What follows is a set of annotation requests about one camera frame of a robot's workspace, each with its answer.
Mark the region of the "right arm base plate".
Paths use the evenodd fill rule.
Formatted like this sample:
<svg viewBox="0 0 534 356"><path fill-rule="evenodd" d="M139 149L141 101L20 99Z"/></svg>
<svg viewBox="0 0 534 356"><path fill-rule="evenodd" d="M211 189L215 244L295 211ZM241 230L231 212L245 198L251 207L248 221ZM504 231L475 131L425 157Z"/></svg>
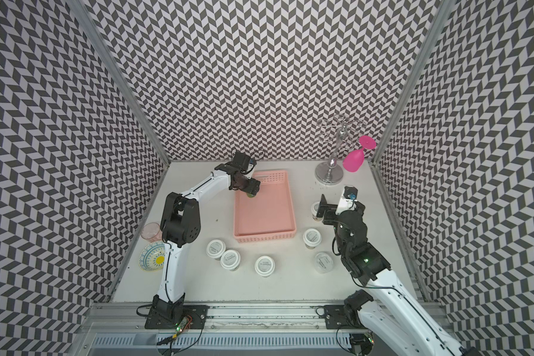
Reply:
<svg viewBox="0 0 534 356"><path fill-rule="evenodd" d="M327 329L361 329L357 312L345 305L324 305L323 319Z"/></svg>

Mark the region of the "beige yogurt cup red print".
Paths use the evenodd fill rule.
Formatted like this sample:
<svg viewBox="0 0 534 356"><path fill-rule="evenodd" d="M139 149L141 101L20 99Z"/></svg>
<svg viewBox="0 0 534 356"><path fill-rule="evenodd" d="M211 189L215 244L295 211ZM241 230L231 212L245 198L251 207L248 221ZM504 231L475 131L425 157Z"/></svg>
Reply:
<svg viewBox="0 0 534 356"><path fill-rule="evenodd" d="M311 215L312 215L313 220L315 221L322 221L322 218L317 215L319 206L320 206L319 202L315 202L311 205Z"/></svg>

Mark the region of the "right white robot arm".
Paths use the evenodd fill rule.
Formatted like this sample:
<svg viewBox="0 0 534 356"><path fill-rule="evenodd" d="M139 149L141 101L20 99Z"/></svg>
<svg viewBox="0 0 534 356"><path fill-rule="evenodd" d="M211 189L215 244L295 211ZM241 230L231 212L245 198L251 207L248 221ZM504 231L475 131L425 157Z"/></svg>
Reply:
<svg viewBox="0 0 534 356"><path fill-rule="evenodd" d="M358 287L344 301L349 323L369 329L397 355L477 355L444 330L369 242L364 212L351 186L344 188L338 204L322 197L317 210L323 224L334 229L341 262Z"/></svg>

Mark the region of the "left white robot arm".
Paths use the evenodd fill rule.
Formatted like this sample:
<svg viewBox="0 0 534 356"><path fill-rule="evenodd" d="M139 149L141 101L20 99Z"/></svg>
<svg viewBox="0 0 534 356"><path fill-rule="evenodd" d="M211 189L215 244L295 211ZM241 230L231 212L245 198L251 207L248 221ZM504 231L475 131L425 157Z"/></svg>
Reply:
<svg viewBox="0 0 534 356"><path fill-rule="evenodd" d="M183 193L166 197L160 229L163 233L165 259L158 292L149 314L169 323L183 318L185 272L188 252L201 232L200 205L224 190L242 191L252 196L260 190L260 182L252 177L257 161L244 159L219 164L210 175Z"/></svg>

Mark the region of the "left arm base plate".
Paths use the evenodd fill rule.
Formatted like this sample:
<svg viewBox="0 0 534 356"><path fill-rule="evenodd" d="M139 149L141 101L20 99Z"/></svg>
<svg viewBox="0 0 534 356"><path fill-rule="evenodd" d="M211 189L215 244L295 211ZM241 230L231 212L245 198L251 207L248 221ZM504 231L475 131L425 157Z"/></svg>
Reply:
<svg viewBox="0 0 534 356"><path fill-rule="evenodd" d="M200 330L206 325L208 318L208 305L187 305L182 309L182 314L173 321L170 317L163 317L153 308L148 312L144 329L149 330L176 330L184 317L190 317L190 329Z"/></svg>

